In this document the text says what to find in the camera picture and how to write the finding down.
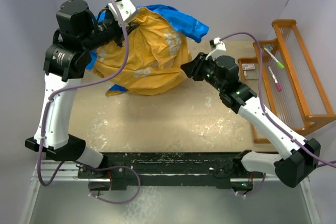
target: black bracket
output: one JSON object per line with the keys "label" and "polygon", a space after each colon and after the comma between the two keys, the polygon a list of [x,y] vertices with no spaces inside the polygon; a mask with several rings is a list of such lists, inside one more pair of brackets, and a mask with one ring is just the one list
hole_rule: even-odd
{"label": "black bracket", "polygon": [[[312,138],[304,145],[310,152],[316,156],[320,155],[321,145]],[[318,161],[309,156],[301,148],[293,151],[293,154],[285,160],[279,160],[274,163],[275,173],[286,186],[296,187],[304,178],[316,169]]]}
{"label": "black bracket", "polygon": [[[55,161],[76,161],[82,155],[85,146],[86,143],[83,139],[69,135],[69,141],[63,147],[57,150],[54,150],[52,147],[43,147],[43,152],[47,154],[47,158]],[[31,137],[26,139],[25,147],[38,152],[39,144],[36,143],[34,137]]]}

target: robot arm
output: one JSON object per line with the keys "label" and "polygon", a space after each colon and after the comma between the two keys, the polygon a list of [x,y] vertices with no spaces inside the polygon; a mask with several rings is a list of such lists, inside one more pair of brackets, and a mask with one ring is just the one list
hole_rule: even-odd
{"label": "robot arm", "polygon": [[[115,1],[122,19],[129,23],[138,13],[130,0]],[[112,4],[108,4],[105,19],[97,22],[88,4],[83,0],[70,0],[62,4],[57,12],[59,29],[55,31],[53,44],[47,49],[45,71],[45,96],[43,108],[49,102],[50,95],[61,88],[81,84],[85,68],[91,61],[90,51],[111,41],[122,46],[122,30],[117,21],[117,13]],[[68,134],[72,104],[76,89],[56,95],[50,103],[46,119],[44,152],[56,161],[78,161],[99,167],[103,155],[86,146],[84,140]],[[26,140],[25,146],[37,151],[41,141],[41,113],[39,127],[34,135]]]}
{"label": "robot arm", "polygon": [[[257,94],[239,81],[239,66],[235,64],[234,58],[224,55],[224,43],[216,38],[210,41],[210,45],[212,51],[209,54],[200,52],[193,61],[183,64],[182,70],[189,78],[195,81],[205,80],[217,89],[221,101],[236,114],[252,123],[279,153],[244,151],[236,158],[237,169],[274,174],[287,186],[295,187],[316,168],[318,162],[269,121],[260,107]],[[319,155],[320,144],[315,139],[307,141],[285,125],[269,109],[265,109],[278,125],[290,132],[306,148]]]}

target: yellow bag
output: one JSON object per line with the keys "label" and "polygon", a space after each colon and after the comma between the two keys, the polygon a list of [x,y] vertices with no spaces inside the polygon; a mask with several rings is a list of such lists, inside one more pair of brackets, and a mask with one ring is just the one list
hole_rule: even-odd
{"label": "yellow bag", "polygon": [[[111,81],[142,95],[160,94],[180,84],[185,79],[180,66],[191,60],[186,37],[146,7],[139,9],[134,22],[139,27],[129,35],[128,62]],[[125,48],[118,47],[114,41],[98,48],[93,72],[100,77],[116,72],[122,64],[124,51]],[[107,91],[106,95],[116,93],[120,91]]]}

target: wooden rack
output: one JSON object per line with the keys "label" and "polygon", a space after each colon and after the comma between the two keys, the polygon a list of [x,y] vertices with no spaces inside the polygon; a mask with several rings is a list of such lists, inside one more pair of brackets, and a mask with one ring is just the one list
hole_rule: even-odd
{"label": "wooden rack", "polygon": [[[332,107],[316,73],[309,53],[304,45],[296,21],[279,19],[272,23],[276,39],[259,41],[260,46],[271,49],[271,53],[285,66],[280,69],[276,62],[263,50],[262,75],[269,109],[297,133],[306,136],[336,120]],[[257,57],[240,58],[240,78],[246,82],[242,64],[259,63],[259,50],[254,43]],[[268,71],[271,67],[282,86],[278,91]],[[252,125],[254,142],[269,143]]]}

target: marker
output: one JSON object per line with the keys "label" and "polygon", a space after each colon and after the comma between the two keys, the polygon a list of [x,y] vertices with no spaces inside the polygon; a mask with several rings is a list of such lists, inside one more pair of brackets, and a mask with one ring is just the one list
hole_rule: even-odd
{"label": "marker", "polygon": [[278,90],[281,91],[281,90],[282,90],[281,85],[280,85],[280,83],[278,82],[278,80],[277,80],[277,78],[275,77],[275,75],[273,74],[273,71],[272,71],[271,67],[268,67],[268,70],[269,70],[269,72],[271,73],[271,75],[272,75],[272,77],[273,77],[273,79],[274,79],[275,85],[277,86]]}
{"label": "marker", "polygon": [[278,66],[282,69],[285,68],[284,65],[275,58],[275,56],[266,48],[264,47],[264,50],[272,57],[272,59],[278,64]]}

